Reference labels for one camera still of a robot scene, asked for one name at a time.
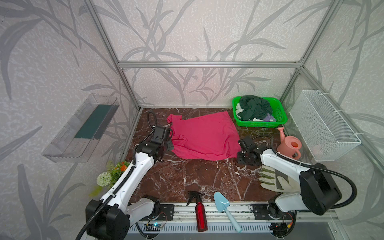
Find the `magenta t-shirt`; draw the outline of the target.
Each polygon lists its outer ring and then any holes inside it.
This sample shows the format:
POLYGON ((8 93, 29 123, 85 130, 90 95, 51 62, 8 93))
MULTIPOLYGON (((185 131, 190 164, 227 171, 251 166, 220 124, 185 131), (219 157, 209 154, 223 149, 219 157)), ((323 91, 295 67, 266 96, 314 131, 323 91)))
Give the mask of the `magenta t-shirt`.
POLYGON ((187 120, 171 114, 167 122, 172 125, 173 153, 181 159, 221 161, 241 151, 238 131, 226 111, 187 120))

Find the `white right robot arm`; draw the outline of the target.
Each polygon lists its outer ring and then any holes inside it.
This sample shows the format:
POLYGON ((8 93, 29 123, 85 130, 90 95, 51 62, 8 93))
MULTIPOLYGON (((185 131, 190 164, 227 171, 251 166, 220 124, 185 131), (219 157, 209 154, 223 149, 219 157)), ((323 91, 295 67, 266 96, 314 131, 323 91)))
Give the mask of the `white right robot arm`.
POLYGON ((266 185, 279 193, 269 201, 276 212, 309 211, 323 215, 330 209, 341 208, 343 195, 333 177, 346 176, 328 170, 322 164, 305 164, 289 158, 273 148, 257 146, 247 136, 238 141, 238 160, 268 168, 266 185))

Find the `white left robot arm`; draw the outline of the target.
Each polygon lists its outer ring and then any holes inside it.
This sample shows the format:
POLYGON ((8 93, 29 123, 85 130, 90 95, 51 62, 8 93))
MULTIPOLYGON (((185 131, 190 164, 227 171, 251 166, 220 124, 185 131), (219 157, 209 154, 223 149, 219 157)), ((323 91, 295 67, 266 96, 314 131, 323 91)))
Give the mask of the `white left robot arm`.
POLYGON ((86 223, 77 239, 86 235, 99 240, 123 240, 137 222, 156 218, 160 214, 157 198, 147 196, 136 203, 130 200, 146 173, 172 146, 171 129, 154 127, 150 139, 134 148, 130 165, 111 189, 99 201, 88 203, 86 223))

